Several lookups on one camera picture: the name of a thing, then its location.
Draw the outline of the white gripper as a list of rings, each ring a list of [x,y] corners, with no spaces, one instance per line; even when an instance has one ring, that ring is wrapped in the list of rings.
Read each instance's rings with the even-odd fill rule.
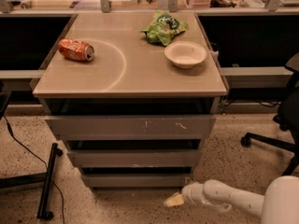
[[[191,204],[203,203],[206,200],[204,195],[204,185],[198,182],[193,182],[192,178],[185,177],[185,186],[181,193],[176,192],[171,197],[164,201],[165,207],[174,207],[183,205],[185,201]]]

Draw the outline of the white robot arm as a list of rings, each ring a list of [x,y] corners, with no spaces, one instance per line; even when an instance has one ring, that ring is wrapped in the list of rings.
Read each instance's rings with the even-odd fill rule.
[[[284,175],[276,178],[264,195],[230,187],[210,179],[192,182],[164,201],[172,207],[185,203],[202,204],[220,213],[237,207],[257,217],[260,224],[299,224],[299,178]]]

